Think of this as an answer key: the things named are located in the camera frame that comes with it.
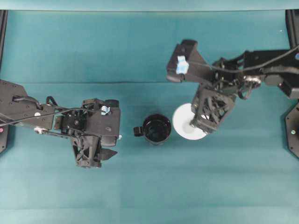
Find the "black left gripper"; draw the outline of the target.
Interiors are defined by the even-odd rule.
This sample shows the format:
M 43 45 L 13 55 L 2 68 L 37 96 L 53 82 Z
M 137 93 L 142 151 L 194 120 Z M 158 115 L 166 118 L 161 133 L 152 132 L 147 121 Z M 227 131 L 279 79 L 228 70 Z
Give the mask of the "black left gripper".
M 120 140 L 122 135 L 102 136 L 100 138 L 94 134 L 87 133 L 88 119 L 96 112 L 101 112 L 104 105 L 105 103 L 102 100 L 88 99 L 84 100 L 82 106 L 77 110 L 67 111 L 63 107 L 57 109 L 61 112 L 61 115 L 57 116 L 55 120 L 54 129 L 60 131 L 56 136 L 71 141 L 78 167 L 100 168 L 101 161 L 109 160 L 118 153 L 102 147 L 116 146 L 117 140 Z

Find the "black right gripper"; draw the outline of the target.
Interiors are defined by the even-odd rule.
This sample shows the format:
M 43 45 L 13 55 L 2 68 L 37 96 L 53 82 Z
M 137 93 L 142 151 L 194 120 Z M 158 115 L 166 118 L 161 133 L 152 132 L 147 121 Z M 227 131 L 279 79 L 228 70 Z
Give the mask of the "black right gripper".
M 198 87 L 191 105 L 191 126 L 206 134 L 218 129 L 234 108 L 236 98 L 246 100 L 252 92 L 252 83 L 245 80 L 243 73 L 212 71 L 212 82 Z

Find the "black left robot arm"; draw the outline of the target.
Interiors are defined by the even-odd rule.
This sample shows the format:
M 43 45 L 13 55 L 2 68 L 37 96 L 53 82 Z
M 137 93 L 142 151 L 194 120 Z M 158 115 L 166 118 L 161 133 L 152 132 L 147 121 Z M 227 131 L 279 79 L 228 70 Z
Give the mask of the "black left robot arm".
M 0 81 L 0 151 L 8 145 L 9 126 L 25 126 L 41 135 L 69 139 L 76 165 L 100 168 L 117 154 L 111 148 L 120 138 L 119 101 L 85 99 L 80 107 L 59 106 L 52 96 L 41 104 L 24 87 Z

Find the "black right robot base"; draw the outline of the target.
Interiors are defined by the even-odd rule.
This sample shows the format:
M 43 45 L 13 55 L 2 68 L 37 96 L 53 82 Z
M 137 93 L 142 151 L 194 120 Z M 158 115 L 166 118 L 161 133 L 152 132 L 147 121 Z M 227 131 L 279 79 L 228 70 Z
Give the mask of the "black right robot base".
M 285 11 L 285 22 L 291 48 L 299 44 L 299 10 L 288 9 Z M 287 96 L 299 99 L 299 78 L 291 78 L 286 82 Z M 296 157 L 299 156 L 299 105 L 296 104 L 285 117 L 287 144 L 289 151 Z

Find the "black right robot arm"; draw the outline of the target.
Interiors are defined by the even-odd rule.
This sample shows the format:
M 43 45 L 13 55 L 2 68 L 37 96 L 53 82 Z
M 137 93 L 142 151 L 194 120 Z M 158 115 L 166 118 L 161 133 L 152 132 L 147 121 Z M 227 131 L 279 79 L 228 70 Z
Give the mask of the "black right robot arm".
M 210 65 L 209 84 L 201 84 L 192 101 L 192 127 L 216 131 L 231 113 L 236 98 L 246 100 L 262 83 L 277 86 L 290 99 L 299 98 L 298 49 L 245 51 Z

